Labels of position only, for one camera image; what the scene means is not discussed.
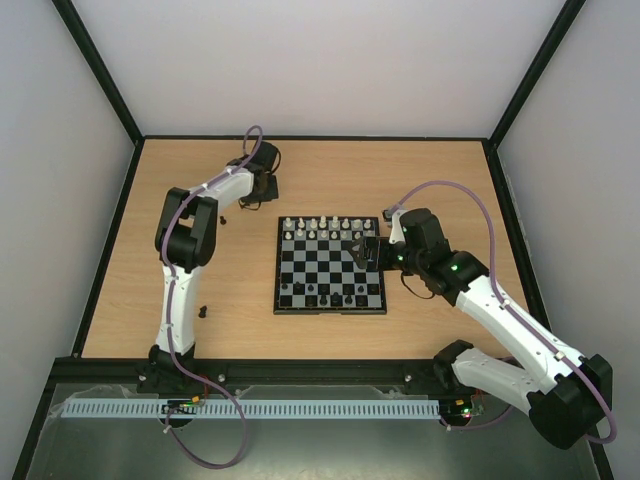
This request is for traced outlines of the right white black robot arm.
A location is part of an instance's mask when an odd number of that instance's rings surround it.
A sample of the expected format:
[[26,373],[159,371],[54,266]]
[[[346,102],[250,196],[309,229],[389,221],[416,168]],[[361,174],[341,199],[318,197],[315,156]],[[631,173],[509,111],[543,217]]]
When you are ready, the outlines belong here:
[[349,245],[359,267],[415,275],[483,326],[512,356],[488,356],[457,340],[434,358],[438,384],[455,392],[484,391],[529,417],[551,445],[568,449],[611,412],[613,369],[600,355],[584,356],[542,326],[498,284],[473,254],[453,250],[428,209],[398,208],[385,216],[388,237],[360,233]]

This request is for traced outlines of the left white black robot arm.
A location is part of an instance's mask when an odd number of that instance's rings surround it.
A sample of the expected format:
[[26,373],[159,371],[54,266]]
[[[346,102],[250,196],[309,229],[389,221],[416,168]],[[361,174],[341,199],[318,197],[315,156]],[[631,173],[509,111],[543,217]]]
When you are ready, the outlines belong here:
[[214,178],[167,192],[155,235],[163,262],[162,320],[149,352],[149,363],[158,374],[181,380],[189,377],[185,372],[193,369],[197,291],[215,251],[219,214],[235,203],[258,208],[277,199],[275,172],[280,160],[276,146],[260,142]]

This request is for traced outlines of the black folding chess board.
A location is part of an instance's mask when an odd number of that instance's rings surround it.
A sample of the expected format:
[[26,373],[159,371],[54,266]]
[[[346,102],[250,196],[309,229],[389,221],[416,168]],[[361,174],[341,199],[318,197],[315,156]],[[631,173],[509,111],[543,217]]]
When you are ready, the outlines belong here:
[[[273,313],[276,315],[285,314],[386,314],[387,302],[384,283],[384,274],[376,271],[372,267],[366,269],[359,268],[349,254],[349,244],[353,241],[353,233],[359,231],[361,237],[365,236],[366,231],[373,231],[375,236],[380,233],[379,221],[374,217],[354,217],[354,216],[337,216],[340,226],[334,230],[331,228],[331,221],[334,216],[325,216],[327,218],[328,238],[321,239],[319,228],[320,218],[322,216],[301,216],[306,221],[304,238],[297,238],[296,231],[298,227],[299,217],[290,217],[293,225],[289,228],[285,226],[286,217],[278,218],[278,238],[276,250],[276,274],[274,286],[274,302]],[[317,228],[310,228],[312,218],[317,220]],[[349,219],[350,228],[342,229],[342,222],[345,218]],[[362,224],[359,230],[353,229],[353,221],[360,219]],[[364,222],[371,219],[372,228],[365,230]],[[308,238],[309,231],[315,231],[316,238],[311,240]],[[284,235],[286,231],[291,231],[292,238],[286,240]],[[331,240],[331,232],[338,233],[337,240]],[[349,231],[349,239],[341,238],[342,231]],[[304,285],[304,291],[301,294],[294,293],[294,285],[299,282]],[[287,283],[288,290],[281,291],[281,284]],[[315,286],[314,293],[307,292],[307,286],[313,284]],[[343,293],[343,285],[351,284],[353,286],[353,294],[345,295]],[[341,296],[341,304],[335,306],[331,303],[331,296],[338,293]],[[322,295],[327,295],[328,303],[325,306],[320,305]],[[308,296],[316,297],[316,305],[313,307],[306,305]],[[345,297],[352,297],[352,304],[344,303]],[[356,297],[364,296],[366,304],[358,306]]]

